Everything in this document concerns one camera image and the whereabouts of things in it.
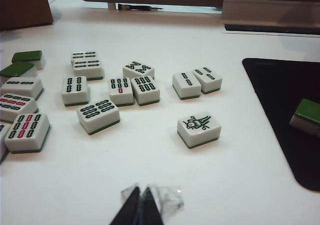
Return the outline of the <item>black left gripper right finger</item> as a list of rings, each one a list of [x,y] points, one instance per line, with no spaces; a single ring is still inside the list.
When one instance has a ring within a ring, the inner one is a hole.
[[[142,225],[164,225],[181,212],[184,206],[180,186],[148,185],[141,197],[140,223]]]

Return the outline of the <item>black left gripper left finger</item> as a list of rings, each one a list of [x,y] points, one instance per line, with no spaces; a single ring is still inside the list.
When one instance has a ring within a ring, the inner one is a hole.
[[[139,216],[140,188],[137,183],[120,193],[122,207],[119,209],[110,225],[137,225]]]

